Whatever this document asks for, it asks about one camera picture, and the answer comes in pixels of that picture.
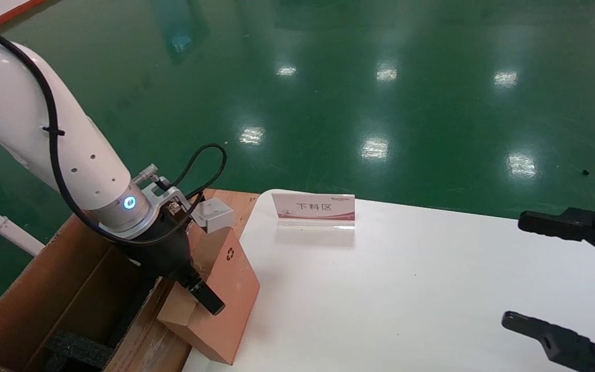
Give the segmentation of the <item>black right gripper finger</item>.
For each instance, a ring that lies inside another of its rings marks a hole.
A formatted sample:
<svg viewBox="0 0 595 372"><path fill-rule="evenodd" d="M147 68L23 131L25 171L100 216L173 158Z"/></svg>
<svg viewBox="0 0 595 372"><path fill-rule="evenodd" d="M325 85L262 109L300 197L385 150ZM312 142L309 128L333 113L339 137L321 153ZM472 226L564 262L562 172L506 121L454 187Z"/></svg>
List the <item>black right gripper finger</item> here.
<svg viewBox="0 0 595 372"><path fill-rule="evenodd" d="M575 371L595 371L595 343L588 337L512 311L503 314L503 327L539 342L550 362Z"/></svg>
<svg viewBox="0 0 595 372"><path fill-rule="evenodd" d="M588 242L595 247L595 211L568 208L559 215L524 211L519 229L575 242Z"/></svg>

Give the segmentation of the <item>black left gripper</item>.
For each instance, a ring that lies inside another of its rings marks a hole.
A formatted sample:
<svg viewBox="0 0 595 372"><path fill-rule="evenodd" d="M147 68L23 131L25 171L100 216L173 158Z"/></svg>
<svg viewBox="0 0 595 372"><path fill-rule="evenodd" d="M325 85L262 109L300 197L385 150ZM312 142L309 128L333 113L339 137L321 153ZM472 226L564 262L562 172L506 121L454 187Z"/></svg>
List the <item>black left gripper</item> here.
<svg viewBox="0 0 595 372"><path fill-rule="evenodd" d="M148 273L170 278L189 289L192 296L210 315L219 315L224 310L225 303L200 278L193 266L184 226L179 227L179 222L167 207L161 207L155 222L134 240L146 241L164 235L168 237L159 243L144 246L120 244L118 247L128 259L138 263Z"/></svg>

